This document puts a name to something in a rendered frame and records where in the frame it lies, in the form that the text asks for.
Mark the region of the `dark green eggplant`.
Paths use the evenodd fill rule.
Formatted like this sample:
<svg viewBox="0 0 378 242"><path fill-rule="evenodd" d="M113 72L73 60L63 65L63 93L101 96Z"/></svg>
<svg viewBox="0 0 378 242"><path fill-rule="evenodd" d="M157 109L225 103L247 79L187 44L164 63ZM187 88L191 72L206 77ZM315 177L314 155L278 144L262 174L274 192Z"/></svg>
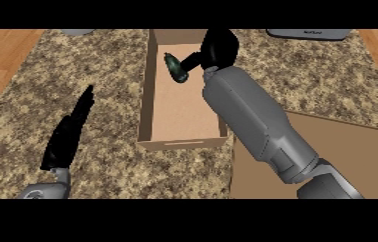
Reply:
<svg viewBox="0 0 378 242"><path fill-rule="evenodd" d="M164 53L164 62L166 62L166 66L167 66L173 80L178 83L185 83L190 78L190 75L181 66L179 59L170 53Z"/></svg>

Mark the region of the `pale grey rounded appliance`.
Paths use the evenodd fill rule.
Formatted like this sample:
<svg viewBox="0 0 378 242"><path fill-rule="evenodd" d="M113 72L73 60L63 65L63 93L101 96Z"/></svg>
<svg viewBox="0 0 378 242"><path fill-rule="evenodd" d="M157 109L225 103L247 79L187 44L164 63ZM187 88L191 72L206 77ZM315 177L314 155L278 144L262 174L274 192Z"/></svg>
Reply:
<svg viewBox="0 0 378 242"><path fill-rule="evenodd" d="M71 36L80 36L92 33L95 29L61 29L63 33Z"/></svg>

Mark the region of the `brown flat tray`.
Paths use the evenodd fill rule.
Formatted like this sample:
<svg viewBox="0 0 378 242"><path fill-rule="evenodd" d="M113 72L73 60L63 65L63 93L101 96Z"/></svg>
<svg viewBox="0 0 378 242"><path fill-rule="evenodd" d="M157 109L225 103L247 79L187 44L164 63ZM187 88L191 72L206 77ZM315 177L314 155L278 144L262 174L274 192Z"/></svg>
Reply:
<svg viewBox="0 0 378 242"><path fill-rule="evenodd" d="M287 112L303 140L306 173L324 159L367 199L378 199L378 128L336 119ZM268 163L253 157L240 138L234 141L231 197L237 199L294 199L311 182L286 184Z"/></svg>

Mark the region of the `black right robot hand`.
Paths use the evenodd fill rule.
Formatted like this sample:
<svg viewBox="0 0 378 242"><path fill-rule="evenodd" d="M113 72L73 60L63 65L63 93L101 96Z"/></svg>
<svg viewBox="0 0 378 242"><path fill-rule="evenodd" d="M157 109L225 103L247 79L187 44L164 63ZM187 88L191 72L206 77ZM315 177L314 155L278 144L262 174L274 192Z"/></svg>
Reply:
<svg viewBox="0 0 378 242"><path fill-rule="evenodd" d="M181 62L182 69L190 72L197 66L207 69L216 66L224 69L234 65L240 50L240 41L229 29L209 29L201 49Z"/></svg>

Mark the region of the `cardboard box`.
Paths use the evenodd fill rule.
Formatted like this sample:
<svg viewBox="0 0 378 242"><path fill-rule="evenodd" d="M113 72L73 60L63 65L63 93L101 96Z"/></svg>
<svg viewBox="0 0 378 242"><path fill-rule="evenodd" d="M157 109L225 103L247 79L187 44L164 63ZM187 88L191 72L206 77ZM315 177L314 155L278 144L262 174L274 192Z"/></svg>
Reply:
<svg viewBox="0 0 378 242"><path fill-rule="evenodd" d="M213 148L228 139L226 124L204 98L204 70L178 83L164 53L184 60L201 48L206 29L151 29L138 144L150 151Z"/></svg>

